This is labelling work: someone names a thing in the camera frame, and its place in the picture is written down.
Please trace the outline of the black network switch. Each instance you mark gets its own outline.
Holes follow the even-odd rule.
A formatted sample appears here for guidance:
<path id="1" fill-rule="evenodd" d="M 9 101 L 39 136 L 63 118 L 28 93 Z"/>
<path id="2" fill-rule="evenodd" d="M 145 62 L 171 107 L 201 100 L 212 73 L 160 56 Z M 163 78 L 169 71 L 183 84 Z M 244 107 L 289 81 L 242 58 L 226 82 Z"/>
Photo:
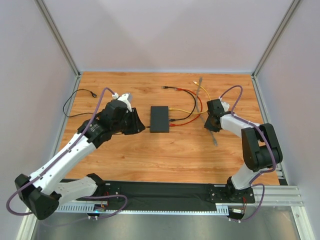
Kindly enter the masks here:
<path id="1" fill-rule="evenodd" d="M 150 107 L 150 132 L 151 133 L 168 133 L 169 124 L 169 107 L 168 106 L 151 106 Z"/>

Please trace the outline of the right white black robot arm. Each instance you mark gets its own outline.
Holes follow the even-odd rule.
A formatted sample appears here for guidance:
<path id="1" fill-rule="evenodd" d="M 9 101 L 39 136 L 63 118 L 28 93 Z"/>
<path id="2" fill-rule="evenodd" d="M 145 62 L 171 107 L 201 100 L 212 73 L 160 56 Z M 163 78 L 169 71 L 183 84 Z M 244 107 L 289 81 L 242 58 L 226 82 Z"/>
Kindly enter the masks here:
<path id="1" fill-rule="evenodd" d="M 234 195 L 249 189 L 262 174 L 273 172 L 283 160 L 283 153 L 272 124 L 245 120 L 229 110 L 219 98 L 207 103 L 208 117 L 204 128 L 218 133 L 225 130 L 241 139 L 244 164 L 229 177 L 226 191 Z"/>

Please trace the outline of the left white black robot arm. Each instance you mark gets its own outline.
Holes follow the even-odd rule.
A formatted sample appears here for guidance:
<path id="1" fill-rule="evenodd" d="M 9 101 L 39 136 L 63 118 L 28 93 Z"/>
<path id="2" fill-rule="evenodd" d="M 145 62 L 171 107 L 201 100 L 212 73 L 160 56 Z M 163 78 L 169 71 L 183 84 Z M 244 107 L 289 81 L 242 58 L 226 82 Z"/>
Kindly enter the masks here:
<path id="1" fill-rule="evenodd" d="M 125 93 L 113 99 L 102 111 L 94 114 L 93 119 L 84 121 L 68 144 L 44 166 L 15 179 L 19 198 L 38 220 L 45 220 L 59 206 L 70 201 L 105 196 L 106 183 L 95 173 L 70 182 L 62 182 L 62 179 L 113 135 L 133 135 L 144 130 L 136 108 L 131 106 L 131 95 Z"/>

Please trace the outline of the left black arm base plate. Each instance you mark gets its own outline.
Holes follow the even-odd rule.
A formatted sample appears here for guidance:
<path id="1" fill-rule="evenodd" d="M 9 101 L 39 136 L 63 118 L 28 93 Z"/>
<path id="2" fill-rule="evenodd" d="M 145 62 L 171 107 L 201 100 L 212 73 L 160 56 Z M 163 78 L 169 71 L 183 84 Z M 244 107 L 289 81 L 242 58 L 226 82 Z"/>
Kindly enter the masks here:
<path id="1" fill-rule="evenodd" d="M 99 185 L 92 196 L 97 197 L 97 200 L 101 201 L 109 201 L 110 199 L 119 200 L 122 198 L 120 196 L 120 189 L 110 184 Z"/>

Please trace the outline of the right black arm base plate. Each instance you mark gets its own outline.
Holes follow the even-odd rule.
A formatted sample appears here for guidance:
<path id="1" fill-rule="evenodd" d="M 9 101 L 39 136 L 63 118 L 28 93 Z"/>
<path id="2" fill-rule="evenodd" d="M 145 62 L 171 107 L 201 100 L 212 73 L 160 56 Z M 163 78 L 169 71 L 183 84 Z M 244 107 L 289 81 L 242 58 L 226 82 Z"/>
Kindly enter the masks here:
<path id="1" fill-rule="evenodd" d="M 251 187 L 238 190 L 228 185 L 209 184 L 208 185 L 209 200 L 212 203 L 235 203 L 243 204 L 255 203 L 255 196 Z"/>

